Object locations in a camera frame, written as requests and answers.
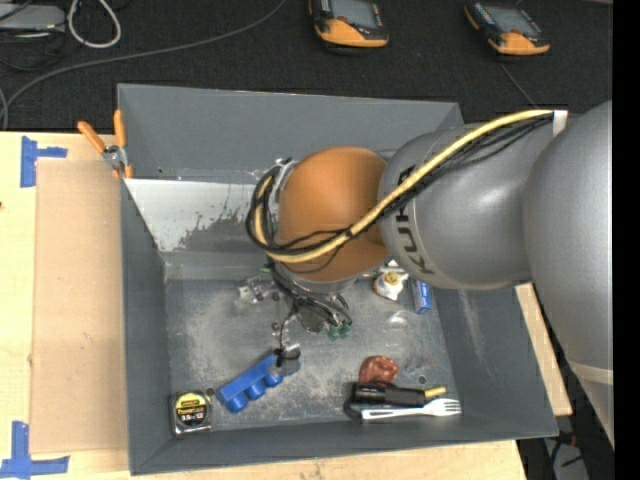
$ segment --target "white plastic fork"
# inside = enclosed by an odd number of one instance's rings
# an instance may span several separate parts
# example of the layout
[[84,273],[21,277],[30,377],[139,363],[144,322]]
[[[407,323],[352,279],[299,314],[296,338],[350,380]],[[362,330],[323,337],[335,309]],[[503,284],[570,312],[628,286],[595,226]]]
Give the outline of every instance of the white plastic fork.
[[462,406],[453,398],[436,398],[422,407],[396,407],[392,409],[362,409],[363,420],[394,418],[409,414],[426,414],[428,416],[453,416],[460,414]]

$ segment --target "orange handle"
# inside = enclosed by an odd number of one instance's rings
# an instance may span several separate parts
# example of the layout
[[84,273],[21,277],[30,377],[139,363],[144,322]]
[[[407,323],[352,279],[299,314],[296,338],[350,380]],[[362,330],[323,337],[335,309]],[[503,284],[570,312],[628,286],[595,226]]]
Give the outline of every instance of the orange handle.
[[104,153],[104,150],[107,149],[107,147],[89,123],[86,121],[78,121],[78,130],[86,137],[98,153]]
[[116,134],[116,143],[123,148],[127,145],[127,136],[124,132],[124,123],[122,121],[122,111],[116,110],[113,113],[113,129]]

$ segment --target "orange device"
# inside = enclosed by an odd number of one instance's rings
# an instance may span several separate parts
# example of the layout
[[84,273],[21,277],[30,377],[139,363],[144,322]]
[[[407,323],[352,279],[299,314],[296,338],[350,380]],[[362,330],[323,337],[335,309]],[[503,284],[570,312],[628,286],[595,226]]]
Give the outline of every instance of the orange device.
[[375,0],[309,0],[309,14],[316,33],[334,53],[363,53],[389,42]]
[[522,9],[467,0],[464,13],[473,28],[501,55],[539,55],[551,48],[538,24]]

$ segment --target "blue tape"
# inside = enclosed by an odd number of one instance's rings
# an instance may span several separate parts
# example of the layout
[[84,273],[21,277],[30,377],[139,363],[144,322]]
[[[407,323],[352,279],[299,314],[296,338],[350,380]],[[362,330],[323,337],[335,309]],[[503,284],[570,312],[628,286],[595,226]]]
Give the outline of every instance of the blue tape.
[[66,158],[65,148],[48,147],[38,149],[38,143],[27,136],[22,137],[22,157],[20,159],[20,187],[36,184],[36,160],[40,157]]
[[29,455],[29,425],[14,421],[11,425],[11,458],[2,459],[0,478],[29,480],[32,475],[66,473],[69,456],[50,460],[31,460]]

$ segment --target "black tool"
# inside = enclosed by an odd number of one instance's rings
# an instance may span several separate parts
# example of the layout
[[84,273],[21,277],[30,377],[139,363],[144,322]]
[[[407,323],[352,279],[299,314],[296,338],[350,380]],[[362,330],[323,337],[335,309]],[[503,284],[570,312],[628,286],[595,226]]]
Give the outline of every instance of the black tool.
[[351,389],[351,401],[365,404],[390,404],[422,407],[431,398],[446,392],[444,386],[430,389],[399,388],[393,384],[363,384],[356,382]]

